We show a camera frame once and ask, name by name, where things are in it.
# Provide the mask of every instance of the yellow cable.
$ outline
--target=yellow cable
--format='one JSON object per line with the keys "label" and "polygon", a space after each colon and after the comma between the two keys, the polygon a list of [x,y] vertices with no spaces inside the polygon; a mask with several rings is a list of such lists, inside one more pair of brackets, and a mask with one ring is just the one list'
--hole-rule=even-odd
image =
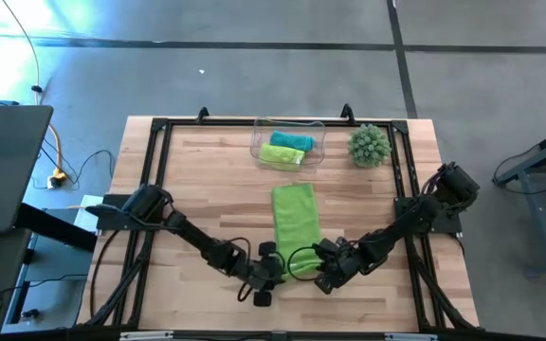
{"label": "yellow cable", "polygon": [[[37,71],[36,72],[37,80],[35,85],[39,86],[39,60],[37,59],[37,52],[35,52],[35,47],[33,46],[33,42],[30,40],[30,37],[28,37],[28,33],[23,27],[23,25],[20,24],[20,20],[18,20],[18,18],[16,17],[16,14],[14,14],[14,11],[11,10],[11,7],[8,5],[8,2],[6,0],[2,0],[2,1],[4,5],[6,5],[6,7],[8,8],[11,16],[16,21],[16,24],[18,24],[20,29],[23,30],[23,33],[25,34],[25,37],[27,38],[28,44],[30,45],[30,49],[33,52],[33,58],[35,59],[35,70]],[[34,91],[34,93],[35,93],[35,105],[40,105],[41,103],[39,101],[39,95],[37,91]],[[51,123],[48,123],[47,128],[49,129],[50,132],[52,132],[52,135],[54,135],[54,142],[55,142],[54,145],[56,146],[56,168],[54,168],[53,174],[54,174],[54,177],[64,180],[67,176],[64,173],[63,167],[62,167],[63,163],[61,160],[62,159],[61,142],[60,142],[60,139],[58,138],[58,134],[56,133],[56,130],[54,129],[54,126]]]}
{"label": "yellow cable", "polygon": [[54,146],[56,146],[56,168],[54,169],[54,175],[64,174],[63,169],[61,168],[61,142],[58,139],[58,134],[51,123],[47,125],[47,128],[50,132],[52,132],[52,135],[54,135]]}

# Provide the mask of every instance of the green towel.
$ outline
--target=green towel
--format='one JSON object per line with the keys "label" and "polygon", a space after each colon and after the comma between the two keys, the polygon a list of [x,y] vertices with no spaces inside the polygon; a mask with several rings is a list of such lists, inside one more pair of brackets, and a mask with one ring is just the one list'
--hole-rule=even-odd
{"label": "green towel", "polygon": [[[299,251],[292,258],[292,263],[288,263],[290,255],[296,249],[321,241],[318,207],[313,186],[302,184],[273,188],[271,202],[277,250],[285,260],[285,266],[289,266],[292,274],[299,278],[315,272],[321,260],[314,250]],[[291,278],[287,274],[287,268],[285,272],[282,278],[284,280]]]}
{"label": "green towel", "polygon": [[261,163],[278,171],[300,171],[300,162],[304,152],[292,148],[271,146],[263,143],[261,146]]}

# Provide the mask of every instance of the blue cloth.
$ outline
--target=blue cloth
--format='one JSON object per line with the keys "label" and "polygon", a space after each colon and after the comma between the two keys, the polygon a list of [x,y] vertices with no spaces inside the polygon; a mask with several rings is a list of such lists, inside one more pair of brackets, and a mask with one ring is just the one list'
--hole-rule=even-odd
{"label": "blue cloth", "polygon": [[315,145],[315,139],[311,136],[291,135],[279,131],[271,134],[271,146],[293,148],[295,150],[309,152]]}

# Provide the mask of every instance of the butcher block tabletop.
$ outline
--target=butcher block tabletop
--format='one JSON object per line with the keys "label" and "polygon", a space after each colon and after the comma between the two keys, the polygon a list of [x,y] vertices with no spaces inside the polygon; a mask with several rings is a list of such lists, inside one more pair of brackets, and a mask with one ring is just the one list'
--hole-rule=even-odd
{"label": "butcher block tabletop", "polygon": [[[109,193],[131,194],[138,187],[153,117],[128,117]],[[433,123],[408,119],[416,171],[422,185],[440,166]],[[326,156],[315,172],[285,172],[258,168],[250,155],[252,127],[175,126],[163,188],[174,206],[193,224],[216,239],[245,237],[257,259],[258,244],[274,241],[271,190],[276,186],[313,184],[322,235],[357,239],[394,220],[396,197],[391,161],[374,169],[359,169],[347,153],[354,128],[326,128]],[[150,183],[155,181],[163,134],[158,135]],[[401,138],[397,136],[402,173],[407,174]],[[410,193],[404,175],[406,193]],[[88,279],[111,231],[99,237]],[[106,250],[93,297],[96,310],[118,285],[129,232],[119,232]],[[464,258],[457,241],[431,235],[439,285],[464,318],[478,319]],[[199,252],[171,233],[158,232],[144,292],[141,329],[286,330],[303,332],[416,332],[418,330],[406,248],[398,242],[389,260],[368,276],[357,275],[325,295],[312,282],[286,282],[273,291],[270,307],[237,301],[242,282],[207,266]],[[430,295],[421,280],[429,321]],[[89,318],[91,282],[85,285],[78,318]],[[134,299],[126,299],[124,320]]]}

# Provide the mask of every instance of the gray concrete floor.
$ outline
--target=gray concrete floor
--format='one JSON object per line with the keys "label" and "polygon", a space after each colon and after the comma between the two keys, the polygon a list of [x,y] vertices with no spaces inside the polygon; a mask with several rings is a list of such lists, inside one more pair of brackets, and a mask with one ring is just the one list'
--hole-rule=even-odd
{"label": "gray concrete floor", "polygon": [[[391,44],[383,0],[9,0],[33,35],[149,41]],[[546,1],[397,1],[406,44],[546,45]],[[0,34],[18,29],[0,4]],[[39,47],[44,104],[64,155],[117,153],[129,115],[406,117],[394,52]],[[418,117],[433,119],[445,161],[482,186],[463,216],[466,264],[483,327],[546,335],[543,245],[516,194],[490,183],[507,156],[546,136],[546,54],[408,53]],[[31,103],[34,65],[22,41],[0,42],[0,99]],[[78,190],[29,187],[35,206],[76,205],[109,187],[108,159],[90,161]],[[33,176],[43,186],[51,165]]]}

